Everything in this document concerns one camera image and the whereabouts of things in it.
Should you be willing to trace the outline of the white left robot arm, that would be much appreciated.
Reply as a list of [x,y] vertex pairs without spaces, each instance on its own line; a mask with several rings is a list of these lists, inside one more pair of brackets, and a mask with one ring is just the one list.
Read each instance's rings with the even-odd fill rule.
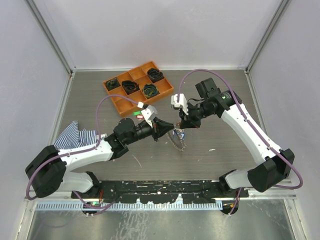
[[100,193],[98,179],[92,172],[76,173],[75,169],[98,162],[107,162],[122,157],[129,151],[128,145],[147,137],[155,141],[174,129],[174,124],[155,117],[135,124],[130,118],[123,118],[113,133],[98,139],[96,144],[73,149],[58,150],[48,145],[26,167],[28,177],[26,197],[45,198],[56,191],[76,191],[88,198]]

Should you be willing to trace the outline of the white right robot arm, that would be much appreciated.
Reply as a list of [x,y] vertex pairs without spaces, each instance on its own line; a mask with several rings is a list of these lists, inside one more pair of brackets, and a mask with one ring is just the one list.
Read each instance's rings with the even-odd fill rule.
[[201,120],[216,115],[227,123],[251,153],[256,167],[231,170],[219,178],[219,191],[231,197],[238,188],[254,188],[265,192],[286,179],[295,155],[274,143],[248,113],[241,99],[230,90],[222,92],[212,78],[196,84],[200,102],[193,105],[179,93],[171,97],[171,105],[179,110],[181,129],[199,128]]

